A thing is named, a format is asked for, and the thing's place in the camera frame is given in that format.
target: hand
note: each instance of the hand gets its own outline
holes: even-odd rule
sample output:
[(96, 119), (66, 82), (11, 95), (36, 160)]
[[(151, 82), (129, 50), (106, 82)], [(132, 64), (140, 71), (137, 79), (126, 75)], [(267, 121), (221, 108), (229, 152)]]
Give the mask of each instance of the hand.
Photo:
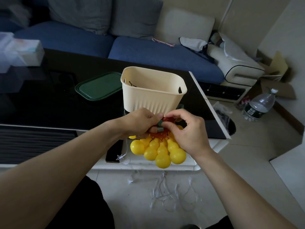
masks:
[(202, 117), (194, 116), (185, 109), (173, 110), (167, 113), (165, 117), (181, 118), (187, 123), (183, 130), (180, 130), (177, 125), (171, 122), (163, 122), (161, 126), (172, 131), (178, 144), (192, 158), (195, 159), (212, 151)]
[(137, 139), (147, 138), (149, 132), (157, 133), (156, 125), (163, 118), (163, 113), (154, 115), (146, 108), (140, 108), (123, 117), (115, 119), (122, 130), (122, 139), (137, 135)]

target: left hand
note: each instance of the left hand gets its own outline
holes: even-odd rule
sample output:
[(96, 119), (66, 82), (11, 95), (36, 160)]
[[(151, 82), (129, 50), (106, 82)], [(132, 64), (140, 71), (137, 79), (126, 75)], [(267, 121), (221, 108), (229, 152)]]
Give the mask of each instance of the left hand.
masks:
[(163, 118), (163, 113), (154, 115), (146, 108), (140, 108), (123, 117), (116, 119), (117, 124), (122, 128), (122, 138), (137, 135), (137, 139), (147, 138), (150, 132), (157, 133), (156, 125)]

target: person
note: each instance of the person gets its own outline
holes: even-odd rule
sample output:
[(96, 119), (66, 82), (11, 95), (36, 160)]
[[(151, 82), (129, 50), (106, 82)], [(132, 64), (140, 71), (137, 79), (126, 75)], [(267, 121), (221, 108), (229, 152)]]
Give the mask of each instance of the person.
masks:
[[(211, 228), (296, 228), (211, 149), (201, 117), (184, 109), (165, 116), (186, 121), (183, 130), (171, 122), (162, 127), (199, 164), (227, 212)], [(2, 173), (0, 228), (114, 228), (99, 186), (86, 174), (116, 141), (155, 132), (162, 117), (140, 108)]]

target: bottle label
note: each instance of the bottle label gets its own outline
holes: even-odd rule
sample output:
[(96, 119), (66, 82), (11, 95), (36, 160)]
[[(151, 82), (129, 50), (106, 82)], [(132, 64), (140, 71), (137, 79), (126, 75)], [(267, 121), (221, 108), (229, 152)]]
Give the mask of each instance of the bottle label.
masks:
[(245, 111), (246, 111), (246, 113), (248, 113), (250, 116), (252, 116), (254, 118), (261, 118), (262, 115), (265, 114), (264, 112), (257, 111), (256, 109), (251, 107), (251, 105), (249, 103), (247, 103), (247, 105), (245, 107)]

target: smartphone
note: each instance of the smartphone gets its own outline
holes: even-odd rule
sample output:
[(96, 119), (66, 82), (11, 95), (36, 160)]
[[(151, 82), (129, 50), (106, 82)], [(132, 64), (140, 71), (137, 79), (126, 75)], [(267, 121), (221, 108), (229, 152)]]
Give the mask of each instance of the smartphone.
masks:
[(117, 156), (122, 154), (123, 142), (124, 140), (119, 140), (110, 147), (106, 154), (106, 162), (120, 163), (120, 161), (117, 160)]

